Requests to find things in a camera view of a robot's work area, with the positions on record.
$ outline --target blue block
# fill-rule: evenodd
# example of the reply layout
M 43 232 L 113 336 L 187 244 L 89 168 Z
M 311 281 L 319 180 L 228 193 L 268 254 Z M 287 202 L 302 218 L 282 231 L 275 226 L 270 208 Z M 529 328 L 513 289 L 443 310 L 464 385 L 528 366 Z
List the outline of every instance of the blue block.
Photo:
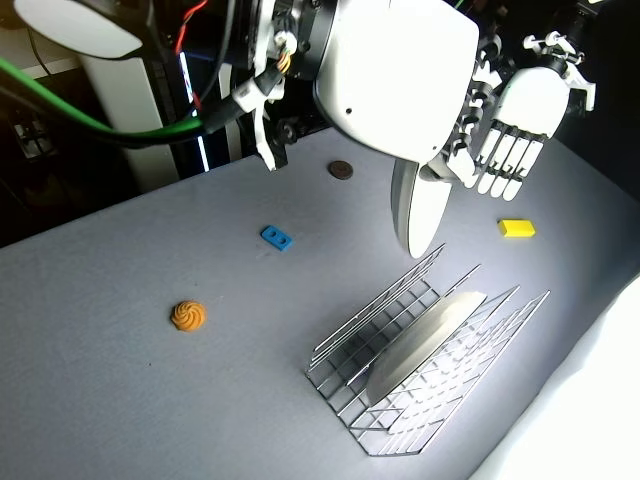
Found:
M 269 225 L 267 228 L 265 228 L 261 236 L 281 252 L 284 252 L 291 245 L 293 245 L 293 239 L 286 233 L 278 230 L 273 225 Z

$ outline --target yellow block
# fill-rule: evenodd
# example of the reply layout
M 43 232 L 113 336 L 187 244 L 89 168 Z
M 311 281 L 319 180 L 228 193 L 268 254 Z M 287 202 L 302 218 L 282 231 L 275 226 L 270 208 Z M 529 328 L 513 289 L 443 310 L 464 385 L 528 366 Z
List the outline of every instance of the yellow block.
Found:
M 500 220 L 498 228 L 505 237 L 533 237 L 536 229 L 530 220 Z

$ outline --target dish rack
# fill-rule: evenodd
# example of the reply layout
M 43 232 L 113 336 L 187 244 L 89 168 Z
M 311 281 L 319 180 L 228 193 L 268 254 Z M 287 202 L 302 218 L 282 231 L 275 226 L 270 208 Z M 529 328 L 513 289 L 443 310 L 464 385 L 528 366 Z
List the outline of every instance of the dish rack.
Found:
M 441 245 L 434 250 L 323 340 L 306 370 L 316 390 L 371 456 L 422 452 L 549 296 L 547 291 L 507 314 L 498 313 L 519 286 L 487 299 L 393 392 L 369 405 L 369 367 L 403 330 L 480 268 L 438 295 L 425 277 L 443 249 Z

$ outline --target tabletop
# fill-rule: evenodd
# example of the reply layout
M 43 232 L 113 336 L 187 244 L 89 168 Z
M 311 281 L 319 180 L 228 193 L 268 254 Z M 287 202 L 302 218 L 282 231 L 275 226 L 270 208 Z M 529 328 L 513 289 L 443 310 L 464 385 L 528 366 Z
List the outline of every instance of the tabletop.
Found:
M 0 477 L 466 478 L 640 268 L 640 207 L 559 143 L 513 202 L 456 186 L 432 285 L 480 263 L 469 288 L 552 293 L 424 454 L 370 458 L 304 368 L 416 262 L 393 231 L 393 159 L 333 130 L 289 158 L 274 173 L 248 158 L 0 250 Z M 333 160 L 353 177 L 333 178 Z M 539 233 L 506 240 L 500 218 Z M 267 225 L 293 246 L 262 240 Z M 192 334 L 169 321 L 185 299 L 209 311 Z

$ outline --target white plate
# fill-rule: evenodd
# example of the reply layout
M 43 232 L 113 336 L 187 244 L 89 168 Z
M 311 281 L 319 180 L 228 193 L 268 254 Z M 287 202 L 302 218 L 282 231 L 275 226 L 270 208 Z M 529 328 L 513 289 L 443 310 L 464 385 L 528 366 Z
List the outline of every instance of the white plate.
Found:
M 396 389 L 485 301 L 480 292 L 465 292 L 440 300 L 407 328 L 374 363 L 367 381 L 370 405 Z

